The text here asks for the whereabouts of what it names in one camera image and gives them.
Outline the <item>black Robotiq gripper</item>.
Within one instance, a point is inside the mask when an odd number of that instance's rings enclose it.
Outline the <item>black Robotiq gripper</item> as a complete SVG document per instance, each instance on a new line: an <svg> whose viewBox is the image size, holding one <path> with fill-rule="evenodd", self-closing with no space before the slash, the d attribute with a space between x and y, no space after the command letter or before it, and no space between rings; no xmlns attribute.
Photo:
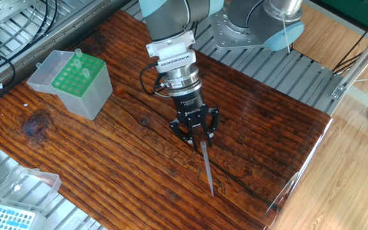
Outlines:
<svg viewBox="0 0 368 230"><path fill-rule="evenodd" d="M193 127L201 125L209 146L212 146L211 138L213 132L218 128L220 111L217 107L208 108L205 105L201 86L174 90L171 93L171 98L177 110L177 118L169 123L169 127L174 134L183 142L193 145L193 149L197 151L198 147L194 140ZM210 126L206 122L209 114L212 116ZM180 124L187 128L186 132L180 128Z"/></svg>

